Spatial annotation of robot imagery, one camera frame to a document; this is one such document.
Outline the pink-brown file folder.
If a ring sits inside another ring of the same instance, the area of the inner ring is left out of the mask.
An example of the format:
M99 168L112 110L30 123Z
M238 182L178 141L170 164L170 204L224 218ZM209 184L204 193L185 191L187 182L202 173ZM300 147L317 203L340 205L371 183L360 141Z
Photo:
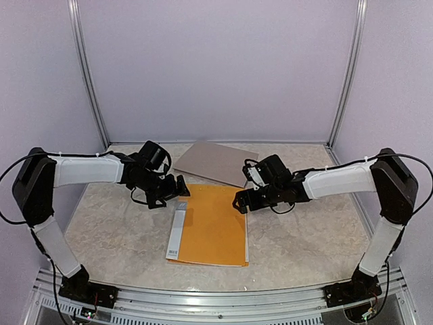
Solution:
M176 161L174 170L210 181L243 188L247 179L242 168L258 153L211 142L196 142Z

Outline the orange folder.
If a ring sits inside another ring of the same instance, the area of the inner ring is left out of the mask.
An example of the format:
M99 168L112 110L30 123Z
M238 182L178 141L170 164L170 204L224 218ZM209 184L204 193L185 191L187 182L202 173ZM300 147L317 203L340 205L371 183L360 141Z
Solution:
M232 206L238 189L189 184L175 207L166 259L172 263L249 266L247 218Z

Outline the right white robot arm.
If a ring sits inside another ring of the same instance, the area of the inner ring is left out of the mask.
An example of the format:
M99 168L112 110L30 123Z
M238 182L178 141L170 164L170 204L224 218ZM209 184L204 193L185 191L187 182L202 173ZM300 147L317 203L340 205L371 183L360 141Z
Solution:
M367 250L346 285L346 295L361 300L401 241L415 214L419 183L404 163L406 155L382 148L376 155L343 165L289 170L276 154L243 167L252 188L234 196L235 210L245 214L280 203L295 207L328 196L351 194L375 199L377 209Z

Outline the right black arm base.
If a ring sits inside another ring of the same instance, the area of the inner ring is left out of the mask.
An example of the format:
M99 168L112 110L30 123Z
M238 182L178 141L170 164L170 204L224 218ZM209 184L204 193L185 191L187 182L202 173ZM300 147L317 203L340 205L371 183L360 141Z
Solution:
M378 276L363 273L359 266L348 281L336 282L322 288L327 307L336 307L374 298L382 294Z

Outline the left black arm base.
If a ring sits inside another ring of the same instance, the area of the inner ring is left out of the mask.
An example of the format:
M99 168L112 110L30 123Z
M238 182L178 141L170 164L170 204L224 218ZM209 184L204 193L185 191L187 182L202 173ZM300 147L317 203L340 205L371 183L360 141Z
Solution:
M96 307L114 308L119 289L115 286L92 282L83 265L70 277L62 276L59 295Z

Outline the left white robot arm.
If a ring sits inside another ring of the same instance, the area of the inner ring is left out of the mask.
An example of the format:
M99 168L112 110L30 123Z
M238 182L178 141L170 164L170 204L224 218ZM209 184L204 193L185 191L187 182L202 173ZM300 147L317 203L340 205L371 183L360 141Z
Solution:
M149 209L165 207L173 198L190 195L183 176L174 176L170 154L147 141L140 151L126 155L50 153L34 147L21 160L12 186L13 197L37 244L63 275L62 286L80 301L95 294L89 274L69 247L54 217L53 192L77 184L115 183L131 192L142 190Z

